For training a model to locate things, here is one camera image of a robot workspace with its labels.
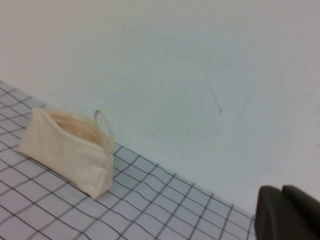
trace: black object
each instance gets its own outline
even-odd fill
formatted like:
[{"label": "black object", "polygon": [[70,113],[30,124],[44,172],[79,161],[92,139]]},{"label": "black object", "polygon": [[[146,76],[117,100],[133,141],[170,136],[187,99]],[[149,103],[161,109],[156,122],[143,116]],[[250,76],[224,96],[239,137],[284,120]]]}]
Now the black object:
[{"label": "black object", "polygon": [[257,240],[320,240],[320,202],[295,186],[262,186],[254,228]]}]

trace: scratch mark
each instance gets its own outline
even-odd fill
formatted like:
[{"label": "scratch mark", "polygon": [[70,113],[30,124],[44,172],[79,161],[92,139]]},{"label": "scratch mark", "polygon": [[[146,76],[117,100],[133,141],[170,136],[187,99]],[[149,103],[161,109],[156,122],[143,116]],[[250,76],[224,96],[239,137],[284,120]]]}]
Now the scratch mark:
[{"label": "scratch mark", "polygon": [[153,136],[155,136],[161,129],[162,129],[162,126],[159,127],[159,129],[153,134]]},{"label": "scratch mark", "polygon": [[246,98],[245,103],[244,103],[244,105],[243,105],[241,111],[239,112],[238,117],[236,118],[235,121],[237,121],[237,120],[240,118],[242,112],[245,110],[245,107],[246,107],[246,105],[248,104],[248,102],[250,102],[251,98],[252,98],[252,95],[250,95],[250,96],[248,96],[248,97]]},{"label": "scratch mark", "polygon": [[290,148],[291,148],[291,145],[292,145],[292,142],[293,142],[293,141],[294,141],[293,138],[291,138],[291,141],[290,141],[290,143],[289,143],[288,149],[287,149],[287,151],[286,151],[286,153],[285,153],[285,159],[287,159],[287,156],[288,156],[288,153],[289,153],[289,151],[290,151]]},{"label": "scratch mark", "polygon": [[210,90],[211,90],[212,96],[213,96],[213,98],[214,98],[214,100],[215,100],[215,102],[216,102],[216,104],[217,104],[217,106],[218,106],[218,108],[219,108],[219,111],[220,111],[220,113],[222,113],[220,104],[219,104],[219,102],[218,102],[218,100],[217,100],[217,97],[216,97],[216,94],[215,94],[214,90],[212,89],[212,87],[211,87],[211,85],[210,85],[210,83],[209,83],[207,74],[206,74],[204,68],[203,68],[201,65],[199,65],[199,66],[200,66],[200,68],[201,68],[201,70],[202,70],[202,73],[203,73],[203,75],[204,75],[204,79],[205,79],[205,81],[206,81],[206,84],[208,84],[208,87],[209,87]]},{"label": "scratch mark", "polygon": [[123,21],[122,25],[121,25],[121,32],[125,32],[126,31],[126,23]]}]

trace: white wall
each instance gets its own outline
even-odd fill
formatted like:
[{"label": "white wall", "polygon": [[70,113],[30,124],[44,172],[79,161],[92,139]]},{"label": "white wall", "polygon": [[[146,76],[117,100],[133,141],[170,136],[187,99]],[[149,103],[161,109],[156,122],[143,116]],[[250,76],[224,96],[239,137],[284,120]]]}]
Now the white wall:
[{"label": "white wall", "polygon": [[318,0],[3,0],[0,79],[103,109],[119,143],[253,213],[265,184],[320,199],[319,22]]}]

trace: white grid surface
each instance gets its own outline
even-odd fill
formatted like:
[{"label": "white grid surface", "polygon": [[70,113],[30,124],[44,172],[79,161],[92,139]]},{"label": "white grid surface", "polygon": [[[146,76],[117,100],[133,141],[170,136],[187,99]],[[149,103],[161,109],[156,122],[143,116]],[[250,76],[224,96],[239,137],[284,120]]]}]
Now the white grid surface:
[{"label": "white grid surface", "polygon": [[0,239],[255,240],[254,216],[119,144],[97,200],[17,152],[44,104],[0,82]]}]

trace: canvas bag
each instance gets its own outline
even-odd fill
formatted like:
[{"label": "canvas bag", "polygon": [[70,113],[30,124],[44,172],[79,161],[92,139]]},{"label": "canvas bag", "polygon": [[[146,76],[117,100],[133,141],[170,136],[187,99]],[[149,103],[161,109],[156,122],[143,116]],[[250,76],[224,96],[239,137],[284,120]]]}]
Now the canvas bag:
[{"label": "canvas bag", "polygon": [[34,108],[19,144],[19,151],[65,177],[91,198],[96,199],[113,185],[114,135],[107,137],[88,117]]}]

